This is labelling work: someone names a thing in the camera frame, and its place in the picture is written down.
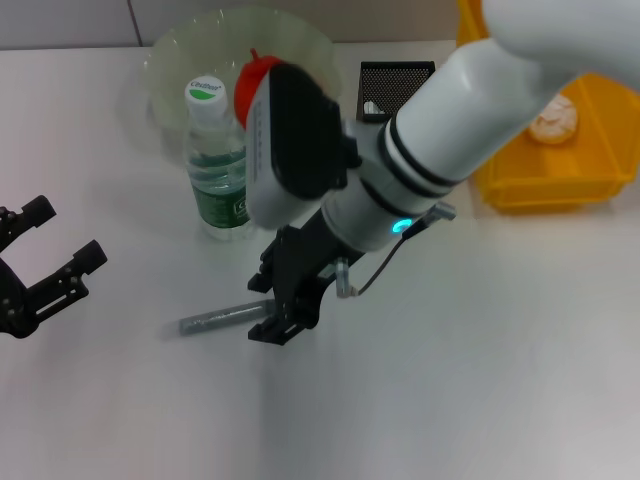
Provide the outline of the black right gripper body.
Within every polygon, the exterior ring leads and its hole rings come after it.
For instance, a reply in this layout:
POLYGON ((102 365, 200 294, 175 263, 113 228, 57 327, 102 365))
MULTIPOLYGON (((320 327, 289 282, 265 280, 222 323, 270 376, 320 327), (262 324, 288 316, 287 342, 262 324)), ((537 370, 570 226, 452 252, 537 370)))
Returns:
POLYGON ((273 292, 278 303, 276 315, 282 326, 315 326, 325 291, 335 280, 321 273, 339 258, 352 265, 364 253, 339 240, 321 211, 301 228, 287 226, 278 233, 273 253, 273 292))

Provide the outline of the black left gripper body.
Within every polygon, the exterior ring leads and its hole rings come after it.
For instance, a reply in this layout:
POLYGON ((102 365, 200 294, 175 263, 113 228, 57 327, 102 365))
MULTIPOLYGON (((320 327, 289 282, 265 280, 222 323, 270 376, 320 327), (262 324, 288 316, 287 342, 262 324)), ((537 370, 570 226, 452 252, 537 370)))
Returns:
POLYGON ((3 261, 1 264, 1 332, 24 339, 38 328, 35 317, 25 312, 27 289, 3 261))

